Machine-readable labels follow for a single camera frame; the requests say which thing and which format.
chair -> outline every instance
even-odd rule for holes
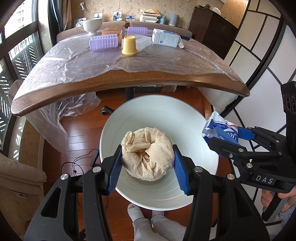
[[[124,35],[125,25],[126,25],[125,21],[103,22],[102,26],[100,27],[100,29],[98,31],[101,31],[101,30],[108,28],[108,27],[122,27],[123,28],[122,33]],[[82,33],[85,33],[85,31],[82,29],[79,29],[79,28],[75,28],[75,27],[72,29],[68,29],[66,31],[60,32],[57,35],[57,43],[62,41],[63,39],[69,38],[74,35],[82,34]]]
[[[182,28],[177,28],[177,27],[170,26],[170,25],[160,24],[160,23],[147,23],[147,22],[131,21],[130,26],[146,27],[149,30],[153,30],[155,28],[158,28],[158,29],[162,29],[162,30],[172,31],[177,34],[183,34],[183,35],[186,35],[186,36],[192,38],[192,32],[190,32],[188,30],[185,30]]]

white bucket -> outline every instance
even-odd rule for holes
[[[202,138],[205,118],[185,102],[165,95],[134,98],[114,111],[107,120],[100,139],[100,158],[114,155],[128,131],[158,128],[176,144],[183,156],[196,166],[216,174],[218,155]],[[151,210],[174,210],[192,203],[179,188],[174,170],[149,182],[134,178],[122,167],[116,190],[130,202]]]

wooden floor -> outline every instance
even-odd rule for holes
[[[203,97],[197,88],[186,88],[178,86],[174,93],[160,93],[168,96],[173,96],[184,102],[190,104],[205,117],[211,114],[210,103]],[[61,120],[61,124],[65,128],[69,136],[69,151],[67,153],[57,152],[48,142],[44,143],[43,152],[43,170],[47,175],[47,182],[44,184],[45,194],[52,187],[54,182],[60,176],[61,167],[64,162],[74,161],[75,158],[86,155],[91,152],[88,156],[85,156],[77,161],[77,164],[81,166],[84,172],[90,169],[90,162],[95,153],[95,150],[99,144],[100,136],[105,122],[109,115],[102,115],[101,108],[105,105],[116,109],[124,103],[124,90],[115,89],[109,91],[102,91],[97,93],[98,97],[102,100],[100,105],[83,115],[76,117],[64,117]],[[82,174],[79,167],[75,167],[77,175]],[[217,175],[225,176],[230,173],[231,169],[227,159],[219,159],[219,166]],[[71,163],[66,163],[63,167],[62,173],[68,173],[73,176],[73,168]],[[103,197],[104,205],[107,205],[107,198]],[[83,200],[82,195],[78,198],[79,205],[82,206]],[[133,240],[134,232],[132,221],[127,213],[127,206],[129,201],[124,199],[116,191],[109,196],[109,205],[106,209],[106,216],[110,232],[114,241],[127,241]],[[151,210],[142,209],[146,218],[151,218]],[[167,211],[165,216],[171,220],[175,220],[180,224],[186,226],[189,214],[191,211],[191,205],[184,208]],[[214,222],[217,218],[217,196],[214,195],[213,202],[213,216],[212,221]],[[79,230],[84,228],[83,222],[83,210],[79,207],[78,209],[78,223]]]

stack of books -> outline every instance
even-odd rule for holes
[[[160,16],[156,9],[143,8],[140,10],[140,22],[156,23]]]

cup handle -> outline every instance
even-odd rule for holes
[[[178,46],[179,46],[180,49],[184,48],[184,44],[183,44],[183,41],[182,41],[181,37],[179,37]]]
[[[79,29],[81,29],[81,30],[83,30],[83,31],[85,31],[83,28],[81,28],[81,27],[82,27],[82,24],[81,24],[81,23],[76,23],[76,24],[75,24],[75,27],[76,27],[76,28],[79,28]]]

